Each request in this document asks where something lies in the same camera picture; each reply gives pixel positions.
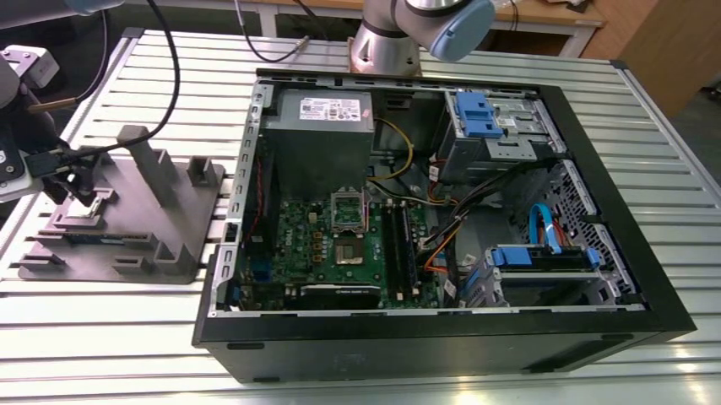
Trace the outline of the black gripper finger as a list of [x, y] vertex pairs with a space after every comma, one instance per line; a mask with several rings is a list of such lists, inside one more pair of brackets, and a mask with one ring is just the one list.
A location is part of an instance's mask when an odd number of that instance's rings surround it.
[[56, 205], [61, 205], [68, 197], [68, 169], [43, 177], [43, 192]]
[[98, 196], [95, 192], [96, 171], [100, 166], [98, 159], [81, 159], [73, 165], [75, 178], [71, 181], [76, 200], [88, 207]]

